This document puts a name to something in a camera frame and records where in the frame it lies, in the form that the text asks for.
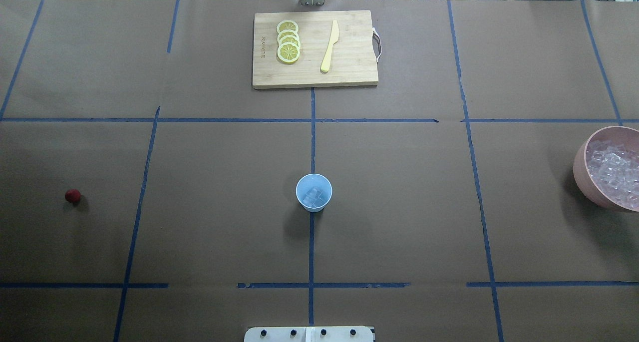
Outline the ice cube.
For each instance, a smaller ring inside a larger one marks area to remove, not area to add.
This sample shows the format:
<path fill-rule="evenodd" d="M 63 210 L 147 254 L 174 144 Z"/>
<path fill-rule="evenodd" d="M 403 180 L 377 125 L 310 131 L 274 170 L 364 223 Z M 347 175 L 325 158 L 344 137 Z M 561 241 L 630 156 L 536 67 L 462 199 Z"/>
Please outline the ice cube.
<path fill-rule="evenodd" d="M 318 196 L 321 193 L 317 189 L 311 189 L 306 192 L 304 198 L 302 199 L 302 205 L 308 206 L 310 208 L 315 208 L 317 206 Z"/>
<path fill-rule="evenodd" d="M 324 191 L 318 187 L 312 187 L 308 192 L 308 199 L 312 205 L 323 205 Z"/>

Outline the red strawberry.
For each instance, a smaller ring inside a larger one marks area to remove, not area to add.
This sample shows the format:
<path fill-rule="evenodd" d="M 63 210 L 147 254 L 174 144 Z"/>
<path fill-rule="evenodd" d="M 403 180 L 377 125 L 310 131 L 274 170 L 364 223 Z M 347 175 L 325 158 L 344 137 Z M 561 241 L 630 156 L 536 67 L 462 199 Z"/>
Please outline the red strawberry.
<path fill-rule="evenodd" d="M 69 190 L 67 190 L 65 192 L 64 198 L 65 198 L 66 202 L 68 202 L 70 204 L 73 204 L 73 205 L 77 205 L 78 203 L 80 203 L 80 201 L 82 199 L 82 194 L 77 189 L 69 189 Z"/>

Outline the light blue cup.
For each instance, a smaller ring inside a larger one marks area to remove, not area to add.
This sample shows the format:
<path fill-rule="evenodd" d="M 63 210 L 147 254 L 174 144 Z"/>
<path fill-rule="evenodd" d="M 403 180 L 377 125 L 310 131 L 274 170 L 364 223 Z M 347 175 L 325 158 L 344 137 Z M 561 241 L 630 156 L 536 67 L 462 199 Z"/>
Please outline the light blue cup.
<path fill-rule="evenodd" d="M 301 206 L 311 213 L 320 212 L 328 205 L 333 193 L 329 179 L 321 174 L 313 173 L 299 179 L 295 187 L 295 195 Z"/>

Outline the clear ice cubes pile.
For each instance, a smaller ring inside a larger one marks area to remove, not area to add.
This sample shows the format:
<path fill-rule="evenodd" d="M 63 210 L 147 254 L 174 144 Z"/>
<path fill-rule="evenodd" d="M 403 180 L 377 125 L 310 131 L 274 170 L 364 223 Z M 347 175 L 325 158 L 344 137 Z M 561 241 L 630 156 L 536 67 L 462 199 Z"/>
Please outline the clear ice cubes pile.
<path fill-rule="evenodd" d="M 611 140 L 591 140 L 586 151 L 589 175 L 611 200 L 623 207 L 639 205 L 638 153 Z"/>

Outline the yellow plastic knife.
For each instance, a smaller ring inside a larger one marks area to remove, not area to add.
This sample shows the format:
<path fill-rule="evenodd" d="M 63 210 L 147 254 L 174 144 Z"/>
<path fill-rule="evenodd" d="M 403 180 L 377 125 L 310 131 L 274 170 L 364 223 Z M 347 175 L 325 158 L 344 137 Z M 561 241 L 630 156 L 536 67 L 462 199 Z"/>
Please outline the yellow plastic knife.
<path fill-rule="evenodd" d="M 338 42 L 339 35 L 340 35 L 340 28 L 338 26 L 338 21 L 333 20 L 331 24 L 331 31 L 329 33 L 329 40 L 327 43 L 326 51 L 324 53 L 324 56 L 322 58 L 322 62 L 320 65 L 320 71 L 324 74 L 328 73 L 331 68 L 333 49 L 334 49 L 334 45 Z"/>

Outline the lemon slice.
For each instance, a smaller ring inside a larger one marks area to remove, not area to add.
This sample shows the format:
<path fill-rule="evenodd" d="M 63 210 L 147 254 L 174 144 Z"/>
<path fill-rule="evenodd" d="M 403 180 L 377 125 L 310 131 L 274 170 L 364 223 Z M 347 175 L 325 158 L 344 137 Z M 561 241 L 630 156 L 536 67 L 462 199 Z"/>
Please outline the lemon slice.
<path fill-rule="evenodd" d="M 277 26 L 278 34 L 283 33 L 285 31 L 288 31 L 288 30 L 293 31 L 295 33 L 298 33 L 299 32 L 299 26 L 298 26 L 297 22 L 293 21 L 293 20 L 286 19 L 286 20 L 280 21 L 278 23 L 278 26 Z"/>
<path fill-rule="evenodd" d="M 285 42 L 294 42 L 296 44 L 300 43 L 300 37 L 298 33 L 291 29 L 285 29 L 278 33 L 278 43 L 283 44 Z"/>
<path fill-rule="evenodd" d="M 301 48 L 294 46 L 293 44 L 285 44 L 278 46 L 277 56 L 278 60 L 285 64 L 292 64 L 299 60 L 301 55 Z"/>
<path fill-rule="evenodd" d="M 301 42 L 299 38 L 295 35 L 286 35 L 285 37 L 282 37 L 281 39 L 279 39 L 278 46 L 283 46 L 285 44 L 293 44 L 294 46 L 297 46 L 298 48 L 301 46 Z"/>

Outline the pink bowl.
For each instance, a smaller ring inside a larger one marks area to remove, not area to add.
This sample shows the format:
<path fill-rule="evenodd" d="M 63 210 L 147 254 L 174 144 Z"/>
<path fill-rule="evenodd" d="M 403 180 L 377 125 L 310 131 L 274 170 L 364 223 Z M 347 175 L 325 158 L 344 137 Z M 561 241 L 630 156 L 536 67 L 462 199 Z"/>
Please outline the pink bowl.
<path fill-rule="evenodd" d="M 638 209 L 629 209 L 614 202 L 594 183 L 593 178 L 589 175 L 585 156 L 586 148 L 591 140 L 611 140 L 614 144 L 625 144 L 627 148 L 638 152 L 637 129 L 624 126 L 607 126 L 596 130 L 585 140 L 575 155 L 573 176 L 582 194 L 596 205 L 616 212 L 638 212 Z"/>

